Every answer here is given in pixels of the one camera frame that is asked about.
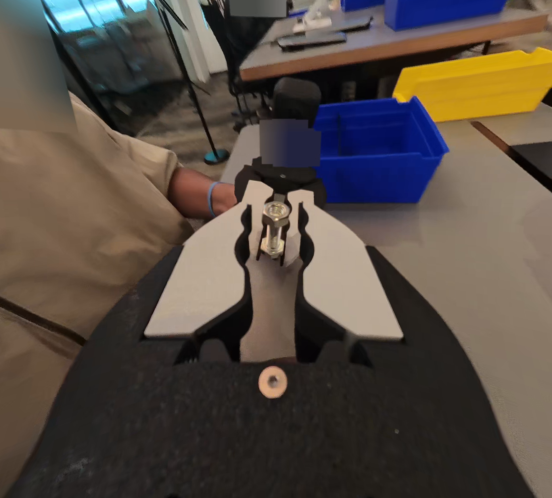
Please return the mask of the blue divided plastic bin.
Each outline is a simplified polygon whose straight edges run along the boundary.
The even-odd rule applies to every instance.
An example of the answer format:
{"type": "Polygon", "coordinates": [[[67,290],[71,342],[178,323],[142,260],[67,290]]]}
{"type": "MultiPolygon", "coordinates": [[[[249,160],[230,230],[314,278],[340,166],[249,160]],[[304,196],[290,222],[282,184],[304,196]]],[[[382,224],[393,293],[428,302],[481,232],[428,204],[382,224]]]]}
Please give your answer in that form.
{"type": "Polygon", "coordinates": [[[323,104],[314,129],[328,203],[418,203],[449,152],[417,97],[323,104]]]}

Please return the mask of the person's left forearm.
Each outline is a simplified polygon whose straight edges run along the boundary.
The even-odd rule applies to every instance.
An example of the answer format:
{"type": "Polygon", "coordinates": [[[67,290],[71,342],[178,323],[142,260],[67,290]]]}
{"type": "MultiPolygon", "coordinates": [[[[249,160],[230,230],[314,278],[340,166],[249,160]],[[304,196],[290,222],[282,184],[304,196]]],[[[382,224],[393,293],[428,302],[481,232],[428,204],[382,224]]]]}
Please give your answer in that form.
{"type": "MultiPolygon", "coordinates": [[[[168,186],[168,199],[185,218],[211,220],[207,196],[212,182],[216,181],[198,171],[177,167],[168,186]]],[[[237,205],[237,199],[234,185],[223,184],[226,199],[226,210],[223,213],[225,213],[237,205]]]]}

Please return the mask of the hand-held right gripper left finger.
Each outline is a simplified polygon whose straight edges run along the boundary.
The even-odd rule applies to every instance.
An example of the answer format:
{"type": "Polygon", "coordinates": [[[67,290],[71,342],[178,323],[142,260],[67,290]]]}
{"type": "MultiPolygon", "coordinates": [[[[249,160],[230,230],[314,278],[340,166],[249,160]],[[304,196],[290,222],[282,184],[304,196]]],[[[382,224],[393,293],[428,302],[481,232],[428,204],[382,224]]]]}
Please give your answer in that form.
{"type": "Polygon", "coordinates": [[[185,242],[145,338],[184,338],[197,350],[217,339],[231,360],[240,361],[241,340],[253,318],[246,267],[251,229],[251,205],[238,204],[185,242]]]}

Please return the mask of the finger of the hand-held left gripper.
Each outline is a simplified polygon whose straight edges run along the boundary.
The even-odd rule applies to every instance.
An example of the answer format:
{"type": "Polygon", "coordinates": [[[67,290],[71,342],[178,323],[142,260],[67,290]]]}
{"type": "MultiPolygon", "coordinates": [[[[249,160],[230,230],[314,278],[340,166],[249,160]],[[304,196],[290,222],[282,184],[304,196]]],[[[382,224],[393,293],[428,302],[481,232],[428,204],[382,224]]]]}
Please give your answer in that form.
{"type": "Polygon", "coordinates": [[[263,224],[263,210],[265,204],[272,201],[273,189],[263,182],[249,181],[242,203],[251,207],[251,231],[248,238],[250,259],[256,260],[259,244],[266,230],[263,224]]]}
{"type": "Polygon", "coordinates": [[[308,222],[316,221],[318,207],[314,204],[314,193],[306,190],[292,191],[287,195],[286,203],[290,206],[289,224],[285,236],[285,251],[280,264],[289,267],[299,257],[301,231],[300,231],[300,206],[307,214],[308,222]]]}

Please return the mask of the dark flat device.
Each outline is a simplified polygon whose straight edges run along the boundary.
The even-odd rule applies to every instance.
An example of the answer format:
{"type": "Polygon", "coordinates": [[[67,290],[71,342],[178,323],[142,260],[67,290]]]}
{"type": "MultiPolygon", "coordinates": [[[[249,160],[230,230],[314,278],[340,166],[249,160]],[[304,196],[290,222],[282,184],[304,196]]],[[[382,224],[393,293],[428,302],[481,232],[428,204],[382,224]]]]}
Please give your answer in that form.
{"type": "Polygon", "coordinates": [[[373,20],[373,16],[347,20],[334,20],[331,17],[321,17],[316,19],[303,18],[301,23],[297,23],[294,26],[294,32],[302,33],[314,32],[318,30],[325,32],[358,32],[370,29],[373,20]]]}
{"type": "Polygon", "coordinates": [[[306,32],[277,39],[277,45],[284,52],[300,51],[328,45],[344,44],[347,35],[343,32],[306,32]]]}

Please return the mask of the silver hex bolt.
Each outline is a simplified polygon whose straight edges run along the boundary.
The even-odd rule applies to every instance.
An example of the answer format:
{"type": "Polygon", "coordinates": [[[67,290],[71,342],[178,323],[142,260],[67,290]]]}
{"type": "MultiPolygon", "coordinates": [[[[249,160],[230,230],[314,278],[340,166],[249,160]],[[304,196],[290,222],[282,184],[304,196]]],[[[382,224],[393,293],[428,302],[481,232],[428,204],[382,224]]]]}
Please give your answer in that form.
{"type": "Polygon", "coordinates": [[[276,241],[282,239],[284,228],[289,225],[291,207],[283,202],[273,201],[266,203],[263,208],[262,221],[266,228],[265,237],[276,241]]]}

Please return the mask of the black desk mat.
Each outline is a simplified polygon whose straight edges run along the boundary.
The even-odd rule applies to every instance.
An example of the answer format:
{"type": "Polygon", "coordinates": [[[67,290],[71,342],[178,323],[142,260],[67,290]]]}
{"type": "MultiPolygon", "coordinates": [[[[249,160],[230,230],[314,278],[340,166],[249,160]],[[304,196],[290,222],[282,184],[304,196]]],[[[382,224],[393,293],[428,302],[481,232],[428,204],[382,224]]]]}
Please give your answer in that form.
{"type": "Polygon", "coordinates": [[[524,143],[511,147],[513,160],[551,191],[551,142],[524,143]]]}

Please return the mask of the blue wristband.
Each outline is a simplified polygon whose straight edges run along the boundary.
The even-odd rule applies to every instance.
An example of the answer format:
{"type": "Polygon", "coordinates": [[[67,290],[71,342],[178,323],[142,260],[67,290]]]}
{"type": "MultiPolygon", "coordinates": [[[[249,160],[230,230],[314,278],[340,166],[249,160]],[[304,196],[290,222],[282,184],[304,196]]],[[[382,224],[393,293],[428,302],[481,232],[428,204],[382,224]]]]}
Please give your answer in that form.
{"type": "Polygon", "coordinates": [[[212,219],[226,210],[225,188],[222,182],[212,182],[208,189],[208,210],[212,219]]]}

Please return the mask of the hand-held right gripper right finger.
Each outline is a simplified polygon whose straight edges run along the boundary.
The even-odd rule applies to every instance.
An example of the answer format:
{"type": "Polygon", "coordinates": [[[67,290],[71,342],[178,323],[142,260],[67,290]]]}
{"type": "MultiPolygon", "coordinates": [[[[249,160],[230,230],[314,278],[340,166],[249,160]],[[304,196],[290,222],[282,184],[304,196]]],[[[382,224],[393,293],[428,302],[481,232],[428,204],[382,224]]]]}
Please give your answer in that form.
{"type": "Polygon", "coordinates": [[[351,358],[363,341],[401,342],[400,327],[367,246],[314,202],[298,206],[296,356],[315,361],[336,342],[351,358]]]}

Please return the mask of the yellow plastic bin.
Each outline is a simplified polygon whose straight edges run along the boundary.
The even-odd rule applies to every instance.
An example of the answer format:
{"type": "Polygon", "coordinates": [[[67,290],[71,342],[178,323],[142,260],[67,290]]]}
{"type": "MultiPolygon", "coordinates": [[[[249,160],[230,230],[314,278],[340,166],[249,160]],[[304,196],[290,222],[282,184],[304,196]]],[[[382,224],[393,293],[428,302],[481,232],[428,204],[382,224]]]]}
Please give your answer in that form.
{"type": "Polygon", "coordinates": [[[551,89],[551,50],[521,50],[404,68],[392,97],[416,97],[434,122],[535,111],[551,89]]]}

